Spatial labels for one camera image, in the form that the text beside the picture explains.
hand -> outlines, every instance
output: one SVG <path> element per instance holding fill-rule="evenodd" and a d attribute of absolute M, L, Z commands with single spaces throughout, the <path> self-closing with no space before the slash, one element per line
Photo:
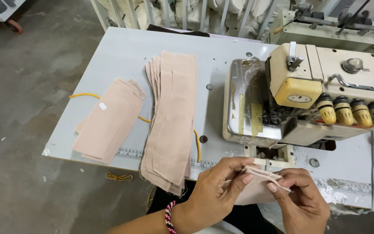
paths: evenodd
<path fill-rule="evenodd" d="M 251 174 L 238 175 L 240 169 L 253 162 L 254 158 L 249 157 L 222 158 L 216 166 L 200 173 L 190 198 L 176 205 L 171 213 L 177 233 L 178 230 L 194 233 L 226 217 L 238 195 L 253 179 Z M 232 181 L 226 187 L 225 181 L 229 179 Z"/>
<path fill-rule="evenodd" d="M 282 210 L 282 219 L 287 234 L 324 233 L 330 207 L 321 196 L 310 174 L 305 169 L 288 168 L 275 174 L 283 176 L 278 183 L 290 187 L 287 194 L 274 183 L 267 184 Z"/>

sewing machine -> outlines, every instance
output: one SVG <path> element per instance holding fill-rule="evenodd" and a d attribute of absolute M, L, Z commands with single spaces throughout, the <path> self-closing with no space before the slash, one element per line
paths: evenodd
<path fill-rule="evenodd" d="M 223 116 L 228 141 L 335 146 L 374 129 L 374 54 L 291 42 L 267 61 L 234 60 L 229 71 Z M 293 155 L 292 148 L 283 150 Z"/>
<path fill-rule="evenodd" d="M 312 11 L 312 6 L 296 5 L 294 10 L 282 10 L 262 38 L 263 43 L 281 45 L 295 41 L 338 50 L 374 54 L 374 22 L 369 12 L 350 14 L 345 9 L 338 18 L 324 17 Z"/>

screw hole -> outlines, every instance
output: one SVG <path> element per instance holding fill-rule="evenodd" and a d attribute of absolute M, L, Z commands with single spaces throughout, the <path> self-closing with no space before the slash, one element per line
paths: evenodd
<path fill-rule="evenodd" d="M 199 137 L 199 141 L 200 141 L 201 143 L 206 143 L 207 140 L 208 140 L 208 139 L 207 139 L 207 137 L 206 137 L 205 135 Z"/>

white cart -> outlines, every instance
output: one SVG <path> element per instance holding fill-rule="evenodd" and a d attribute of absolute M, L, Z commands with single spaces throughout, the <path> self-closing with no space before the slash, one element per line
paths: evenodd
<path fill-rule="evenodd" d="M 0 22 L 3 22 L 9 30 L 18 34 L 23 33 L 23 28 L 17 22 L 9 18 L 25 1 L 26 0 L 0 0 Z"/>

wrist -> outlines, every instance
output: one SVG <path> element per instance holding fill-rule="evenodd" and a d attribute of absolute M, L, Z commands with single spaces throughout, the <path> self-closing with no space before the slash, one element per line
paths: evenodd
<path fill-rule="evenodd" d="M 203 221 L 189 201 L 178 204 L 171 211 L 171 222 L 177 234 L 191 234 L 204 228 Z"/>

